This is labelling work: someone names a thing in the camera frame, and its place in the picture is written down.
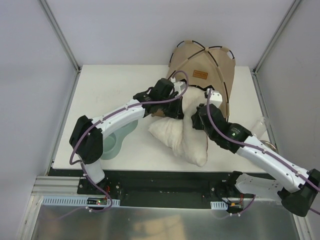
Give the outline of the white fluffy cushion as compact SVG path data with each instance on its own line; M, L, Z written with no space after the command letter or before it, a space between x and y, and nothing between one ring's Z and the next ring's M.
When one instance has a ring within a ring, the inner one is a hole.
M205 102L205 92L190 86L182 96L183 119L163 117L148 128L151 135L172 149L175 156L198 167L208 161L208 137L204 131L193 128L192 116Z

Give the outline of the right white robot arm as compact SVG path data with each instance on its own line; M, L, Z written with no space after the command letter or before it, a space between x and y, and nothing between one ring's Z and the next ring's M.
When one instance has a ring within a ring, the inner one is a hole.
M192 127L203 130L224 150L239 155L271 176L270 179L233 171L225 184L230 197L250 194L272 199L292 214L305 217L320 191L320 172L307 170L265 146L248 129L228 122L213 104L200 104L191 117Z

